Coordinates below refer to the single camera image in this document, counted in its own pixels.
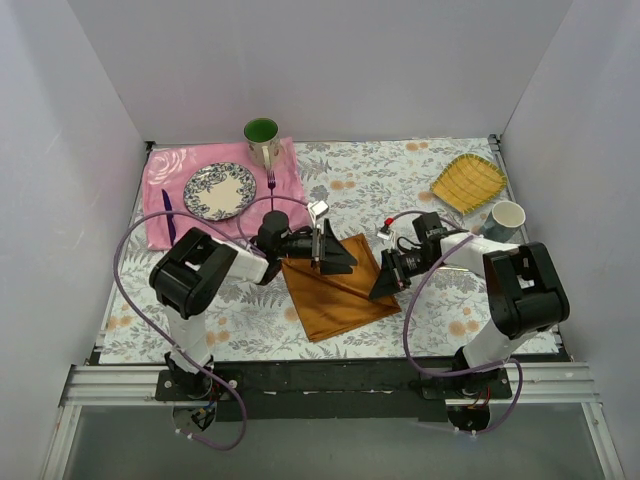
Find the orange cloth napkin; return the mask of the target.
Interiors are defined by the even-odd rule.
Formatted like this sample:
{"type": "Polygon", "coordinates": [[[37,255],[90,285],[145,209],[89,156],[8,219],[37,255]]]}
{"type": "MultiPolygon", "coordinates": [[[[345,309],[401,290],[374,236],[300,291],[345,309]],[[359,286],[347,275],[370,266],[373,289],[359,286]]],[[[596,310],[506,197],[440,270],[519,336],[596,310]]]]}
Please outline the orange cloth napkin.
{"type": "Polygon", "coordinates": [[[380,273],[366,237],[342,241],[357,260],[350,274],[322,275],[308,260],[285,259],[283,276],[307,338],[319,342],[401,311],[392,296],[371,300],[380,273]]]}

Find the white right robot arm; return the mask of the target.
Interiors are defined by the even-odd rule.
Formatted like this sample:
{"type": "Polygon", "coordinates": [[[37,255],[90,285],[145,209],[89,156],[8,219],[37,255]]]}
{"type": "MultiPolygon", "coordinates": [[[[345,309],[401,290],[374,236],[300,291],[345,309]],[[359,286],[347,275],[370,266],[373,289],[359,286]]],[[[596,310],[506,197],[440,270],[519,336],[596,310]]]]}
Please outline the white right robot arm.
{"type": "Polygon", "coordinates": [[[455,354],[448,371],[419,367],[416,386],[475,397],[501,378],[505,363],[525,342],[565,321],[567,295],[546,246],[509,244],[455,228],[435,212],[418,211],[412,221],[417,237],[382,253],[369,297],[377,300],[406,290],[414,277],[428,282],[446,264],[476,274],[486,284],[490,319],[455,354]]]}

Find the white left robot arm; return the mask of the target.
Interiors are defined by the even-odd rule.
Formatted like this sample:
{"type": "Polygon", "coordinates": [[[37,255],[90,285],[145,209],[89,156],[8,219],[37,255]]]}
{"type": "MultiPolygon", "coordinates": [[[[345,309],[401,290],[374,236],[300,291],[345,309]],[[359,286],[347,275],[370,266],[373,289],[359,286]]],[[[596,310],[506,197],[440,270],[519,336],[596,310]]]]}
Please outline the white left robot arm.
{"type": "Polygon", "coordinates": [[[322,275],[351,274],[355,257],[335,236],[330,222],[292,231],[288,216],[278,210],[263,216],[251,244],[256,255],[228,241],[191,228],[153,268],[149,283],[165,307],[169,334],[177,343],[165,355],[174,385],[190,399],[212,390],[213,356],[207,344],[204,312],[226,280],[269,284],[287,258],[306,259],[322,275]]]}

